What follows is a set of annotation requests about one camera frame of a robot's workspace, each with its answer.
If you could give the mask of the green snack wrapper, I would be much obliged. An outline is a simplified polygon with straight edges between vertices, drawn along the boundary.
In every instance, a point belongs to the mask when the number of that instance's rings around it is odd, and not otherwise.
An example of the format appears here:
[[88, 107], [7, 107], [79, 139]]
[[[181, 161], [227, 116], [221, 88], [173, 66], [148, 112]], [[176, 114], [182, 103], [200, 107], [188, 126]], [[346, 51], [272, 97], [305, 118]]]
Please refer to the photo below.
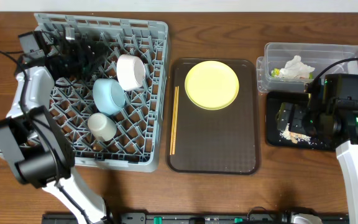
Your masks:
[[[274, 68], [274, 69], [271, 71], [271, 76], [272, 76], [272, 77], [278, 77], [279, 74], [280, 74], [280, 70], [277, 69], [277, 68]], [[312, 74], [312, 73], [309, 74], [308, 79], [313, 79], [313, 74]]]

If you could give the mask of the light blue bowl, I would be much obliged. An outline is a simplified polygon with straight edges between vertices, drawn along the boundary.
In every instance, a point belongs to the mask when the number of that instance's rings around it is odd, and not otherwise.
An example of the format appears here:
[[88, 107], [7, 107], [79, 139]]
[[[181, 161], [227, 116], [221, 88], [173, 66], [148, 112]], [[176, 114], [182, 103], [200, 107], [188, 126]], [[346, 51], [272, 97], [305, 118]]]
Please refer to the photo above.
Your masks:
[[100, 113], [114, 115], [124, 108], [125, 93], [115, 79], [100, 78], [93, 85], [94, 103]]

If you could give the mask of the white napkin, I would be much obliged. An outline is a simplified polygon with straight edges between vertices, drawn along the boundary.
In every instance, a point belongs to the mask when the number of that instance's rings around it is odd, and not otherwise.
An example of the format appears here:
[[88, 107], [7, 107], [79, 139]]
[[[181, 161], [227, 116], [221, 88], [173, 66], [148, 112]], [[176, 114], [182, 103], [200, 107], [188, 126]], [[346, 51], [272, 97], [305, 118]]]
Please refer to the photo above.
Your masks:
[[288, 61], [278, 72], [279, 78], [305, 78], [310, 79], [310, 74], [315, 70], [314, 67], [304, 64], [299, 55]]

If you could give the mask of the white pink bowl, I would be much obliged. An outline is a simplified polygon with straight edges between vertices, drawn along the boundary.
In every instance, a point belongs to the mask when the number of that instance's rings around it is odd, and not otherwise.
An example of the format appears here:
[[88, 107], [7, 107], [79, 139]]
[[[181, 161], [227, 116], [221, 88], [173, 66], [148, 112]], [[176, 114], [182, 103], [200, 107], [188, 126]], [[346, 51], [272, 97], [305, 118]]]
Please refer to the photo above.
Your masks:
[[143, 61], [133, 55], [121, 55], [117, 60], [117, 79], [124, 91], [141, 88], [145, 79]]

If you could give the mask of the small white cup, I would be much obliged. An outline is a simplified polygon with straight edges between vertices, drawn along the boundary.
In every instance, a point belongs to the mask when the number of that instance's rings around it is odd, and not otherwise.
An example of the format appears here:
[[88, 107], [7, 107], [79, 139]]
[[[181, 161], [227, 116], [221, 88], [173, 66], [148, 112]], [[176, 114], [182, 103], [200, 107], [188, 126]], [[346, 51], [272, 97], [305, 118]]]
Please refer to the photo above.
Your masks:
[[92, 135], [99, 141], [110, 141], [117, 133], [115, 122], [102, 113], [92, 114], [87, 125]]

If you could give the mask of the yellow round plate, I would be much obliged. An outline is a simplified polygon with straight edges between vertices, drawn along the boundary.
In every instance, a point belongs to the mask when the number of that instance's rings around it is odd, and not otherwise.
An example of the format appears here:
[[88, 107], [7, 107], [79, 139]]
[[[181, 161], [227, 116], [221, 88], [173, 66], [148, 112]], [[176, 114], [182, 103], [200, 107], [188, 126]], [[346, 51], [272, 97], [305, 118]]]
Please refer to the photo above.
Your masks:
[[194, 65], [185, 77], [185, 93], [190, 101], [205, 110], [221, 110], [239, 94], [239, 78], [223, 62], [207, 60]]

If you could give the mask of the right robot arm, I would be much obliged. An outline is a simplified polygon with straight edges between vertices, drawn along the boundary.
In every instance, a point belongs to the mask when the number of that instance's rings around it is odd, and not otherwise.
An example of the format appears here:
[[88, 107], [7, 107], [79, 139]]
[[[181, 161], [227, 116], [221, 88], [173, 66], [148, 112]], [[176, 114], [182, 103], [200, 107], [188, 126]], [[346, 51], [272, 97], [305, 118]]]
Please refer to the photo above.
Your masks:
[[350, 223], [358, 223], [358, 75], [326, 75], [306, 86], [305, 105], [283, 102], [277, 128], [333, 148], [341, 166]]

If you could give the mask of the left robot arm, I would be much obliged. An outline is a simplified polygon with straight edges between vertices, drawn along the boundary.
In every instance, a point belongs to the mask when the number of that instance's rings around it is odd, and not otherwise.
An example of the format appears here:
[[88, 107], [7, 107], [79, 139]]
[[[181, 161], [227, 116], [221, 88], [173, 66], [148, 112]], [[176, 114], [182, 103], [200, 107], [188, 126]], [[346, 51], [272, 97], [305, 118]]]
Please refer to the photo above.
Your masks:
[[60, 78], [86, 80], [103, 63], [108, 48], [86, 36], [62, 37], [46, 31], [18, 36], [22, 50], [11, 109], [0, 120], [0, 150], [20, 184], [59, 199], [78, 223], [113, 223], [102, 196], [75, 168], [75, 152], [49, 112], [50, 94]]

